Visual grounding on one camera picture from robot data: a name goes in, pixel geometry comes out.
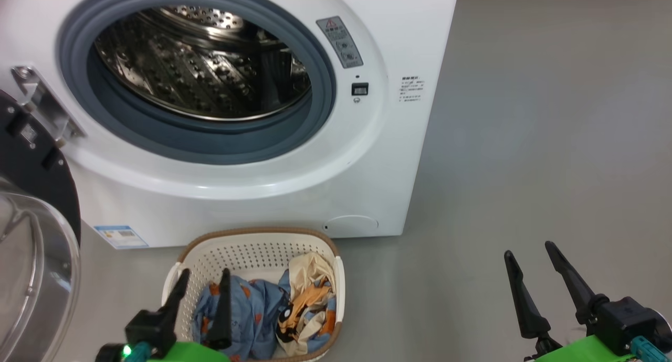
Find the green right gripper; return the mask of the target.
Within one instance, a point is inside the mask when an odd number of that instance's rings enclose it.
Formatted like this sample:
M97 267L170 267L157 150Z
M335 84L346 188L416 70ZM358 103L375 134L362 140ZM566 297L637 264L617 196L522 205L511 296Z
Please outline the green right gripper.
M544 246L555 271L561 275L569 291L578 323L593 326L597 323L597 308L609 302L609 298L590 288L554 242L546 241ZM536 340L536 353L523 361L637 361L632 354L615 355L596 336L581 338L562 347L550 336L550 323L536 307L511 250L504 253L504 261L521 338Z

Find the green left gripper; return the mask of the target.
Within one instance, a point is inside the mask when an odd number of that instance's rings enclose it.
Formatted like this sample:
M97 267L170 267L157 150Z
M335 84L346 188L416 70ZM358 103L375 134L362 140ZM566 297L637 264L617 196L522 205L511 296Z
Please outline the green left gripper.
M206 338L209 348L199 343L177 341L177 336L174 333L175 323L180 302L187 291L190 274L190 269L182 271L166 298L165 304L158 311L157 352L153 353L148 361L230 361L228 356L216 351L229 348L232 345L231 273L228 268L223 270L218 285L220 295L217 309L211 321L212 327L209 329Z

